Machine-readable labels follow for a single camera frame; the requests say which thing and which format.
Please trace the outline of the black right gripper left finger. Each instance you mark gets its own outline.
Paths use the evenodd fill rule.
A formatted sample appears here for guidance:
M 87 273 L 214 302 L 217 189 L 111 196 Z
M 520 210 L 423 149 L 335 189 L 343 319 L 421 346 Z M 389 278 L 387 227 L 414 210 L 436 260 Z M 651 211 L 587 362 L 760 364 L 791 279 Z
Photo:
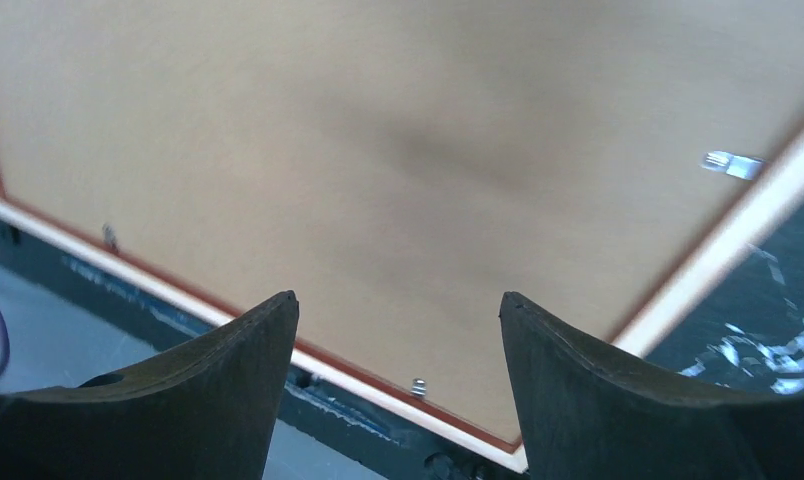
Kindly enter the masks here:
M 294 348 L 280 292 L 79 387 L 0 394 L 0 479 L 259 479 Z

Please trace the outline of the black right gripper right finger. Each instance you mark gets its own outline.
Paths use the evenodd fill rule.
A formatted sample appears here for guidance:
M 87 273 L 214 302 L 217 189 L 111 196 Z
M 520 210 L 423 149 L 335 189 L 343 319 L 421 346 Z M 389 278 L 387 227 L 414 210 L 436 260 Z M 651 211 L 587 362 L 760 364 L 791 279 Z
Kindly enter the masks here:
M 534 479 L 804 479 L 804 394 L 657 367 L 503 295 L 499 320 Z

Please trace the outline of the brown cardboard backing board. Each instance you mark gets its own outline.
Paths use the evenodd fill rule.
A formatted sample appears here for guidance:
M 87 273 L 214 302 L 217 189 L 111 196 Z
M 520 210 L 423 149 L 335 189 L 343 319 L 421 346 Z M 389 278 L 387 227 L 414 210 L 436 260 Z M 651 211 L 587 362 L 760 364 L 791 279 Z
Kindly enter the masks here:
M 803 119 L 804 1 L 0 1 L 10 199 L 503 441 L 503 293 L 611 339 Z

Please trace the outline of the orange picture frame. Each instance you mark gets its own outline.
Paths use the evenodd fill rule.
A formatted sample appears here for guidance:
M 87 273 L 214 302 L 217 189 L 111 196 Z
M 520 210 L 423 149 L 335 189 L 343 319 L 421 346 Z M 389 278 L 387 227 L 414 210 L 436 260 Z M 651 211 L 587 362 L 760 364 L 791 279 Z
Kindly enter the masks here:
M 646 354 L 681 323 L 686 310 L 736 268 L 747 254 L 755 251 L 757 242 L 777 225 L 781 213 L 775 211 L 771 213 L 769 222 L 747 227 L 745 220 L 755 216 L 752 203 L 764 199 L 766 180 L 783 176 L 788 167 L 804 165 L 801 155 L 803 149 L 804 130 L 782 153 L 778 166 L 769 167 L 758 178 L 742 201 L 723 216 L 718 226 L 675 269 L 647 307 L 639 312 L 635 320 L 626 324 L 614 341 L 617 347 L 630 354 Z M 151 296 L 181 311 L 181 316 L 173 324 L 188 332 L 199 324 L 219 326 L 236 314 L 234 307 L 220 299 L 183 284 L 106 241 L 57 223 L 14 199 L 7 194 L 1 174 L 0 220 L 54 245 L 81 261 L 87 270 L 115 280 L 126 290 L 138 290 L 142 296 Z M 311 379 L 326 381 L 461 449 L 518 473 L 528 470 L 528 451 L 523 438 L 512 442 L 500 440 L 437 406 L 430 398 L 418 397 L 393 386 L 313 343 L 297 340 L 291 363 Z

